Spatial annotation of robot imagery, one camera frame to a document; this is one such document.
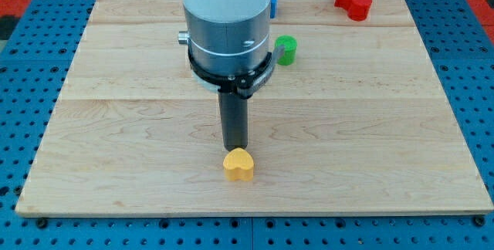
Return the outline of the black clamp ring mount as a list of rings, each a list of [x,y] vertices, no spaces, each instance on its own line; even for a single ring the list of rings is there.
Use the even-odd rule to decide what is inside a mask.
[[[254,70],[237,76],[220,76],[201,68],[188,50],[192,76],[206,90],[213,93],[233,93],[243,100],[249,99],[271,78],[278,60],[284,55],[285,46],[277,46]]]

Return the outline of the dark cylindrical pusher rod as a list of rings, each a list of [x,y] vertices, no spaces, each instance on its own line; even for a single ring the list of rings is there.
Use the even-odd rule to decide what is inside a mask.
[[[248,145],[248,101],[234,93],[218,95],[223,144],[226,150]]]

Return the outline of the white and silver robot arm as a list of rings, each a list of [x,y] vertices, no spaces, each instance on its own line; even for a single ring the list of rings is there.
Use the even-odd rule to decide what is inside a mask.
[[[226,150],[248,145],[248,100],[271,78],[283,46],[269,48],[272,0],[183,0],[188,47],[197,81],[218,94]]]

